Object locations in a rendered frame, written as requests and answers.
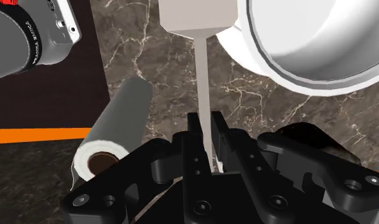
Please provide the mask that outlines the white paper towel roll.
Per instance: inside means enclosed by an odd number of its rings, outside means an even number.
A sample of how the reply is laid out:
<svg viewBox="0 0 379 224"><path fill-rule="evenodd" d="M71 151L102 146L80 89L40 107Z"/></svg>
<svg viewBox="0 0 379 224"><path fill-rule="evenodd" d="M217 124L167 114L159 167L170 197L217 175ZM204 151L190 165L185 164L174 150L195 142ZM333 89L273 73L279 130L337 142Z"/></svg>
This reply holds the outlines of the white paper towel roll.
<svg viewBox="0 0 379 224"><path fill-rule="evenodd" d="M74 154L73 185L91 180L141 145L152 97L148 81L134 76L122 82Z"/></svg>

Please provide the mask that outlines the beige spatula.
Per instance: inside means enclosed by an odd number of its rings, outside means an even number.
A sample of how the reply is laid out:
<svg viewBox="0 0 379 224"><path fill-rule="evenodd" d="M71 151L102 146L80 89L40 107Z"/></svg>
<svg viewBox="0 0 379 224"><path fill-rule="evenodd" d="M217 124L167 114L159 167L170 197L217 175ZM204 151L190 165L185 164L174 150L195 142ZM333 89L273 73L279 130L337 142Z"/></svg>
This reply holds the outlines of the beige spatula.
<svg viewBox="0 0 379 224"><path fill-rule="evenodd" d="M160 25L169 33L193 40L198 114L203 145L213 168L207 38L234 25L237 0L158 0Z"/></svg>

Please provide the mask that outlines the white bowl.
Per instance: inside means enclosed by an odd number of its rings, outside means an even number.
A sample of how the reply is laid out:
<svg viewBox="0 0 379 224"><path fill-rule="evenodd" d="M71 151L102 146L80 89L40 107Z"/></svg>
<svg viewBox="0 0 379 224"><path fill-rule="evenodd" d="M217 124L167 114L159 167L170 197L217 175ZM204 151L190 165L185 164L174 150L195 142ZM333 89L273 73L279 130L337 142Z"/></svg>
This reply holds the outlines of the white bowl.
<svg viewBox="0 0 379 224"><path fill-rule="evenodd" d="M299 94L379 82L379 0L238 0L237 21L217 38L243 68Z"/></svg>

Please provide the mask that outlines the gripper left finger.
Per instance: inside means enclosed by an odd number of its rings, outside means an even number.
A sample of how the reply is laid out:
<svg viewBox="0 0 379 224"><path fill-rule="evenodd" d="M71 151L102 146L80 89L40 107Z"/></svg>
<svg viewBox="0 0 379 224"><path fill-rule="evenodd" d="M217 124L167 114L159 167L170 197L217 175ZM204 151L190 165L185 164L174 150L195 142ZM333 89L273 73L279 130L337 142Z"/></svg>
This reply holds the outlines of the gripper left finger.
<svg viewBox="0 0 379 224"><path fill-rule="evenodd" d="M197 113L171 141L156 138L62 200L65 224L131 224L157 195L162 204L144 224L212 222L212 177Z"/></svg>

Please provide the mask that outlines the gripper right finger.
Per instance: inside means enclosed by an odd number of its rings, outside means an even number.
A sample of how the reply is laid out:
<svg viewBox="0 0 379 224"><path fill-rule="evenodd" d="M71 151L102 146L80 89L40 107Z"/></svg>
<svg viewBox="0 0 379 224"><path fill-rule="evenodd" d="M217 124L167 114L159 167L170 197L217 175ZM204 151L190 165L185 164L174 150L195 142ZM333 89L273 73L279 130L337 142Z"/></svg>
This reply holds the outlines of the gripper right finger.
<svg viewBox="0 0 379 224"><path fill-rule="evenodd" d="M238 171L263 224L379 224L379 173L321 150L336 143L316 126L256 139L211 113L224 168Z"/></svg>

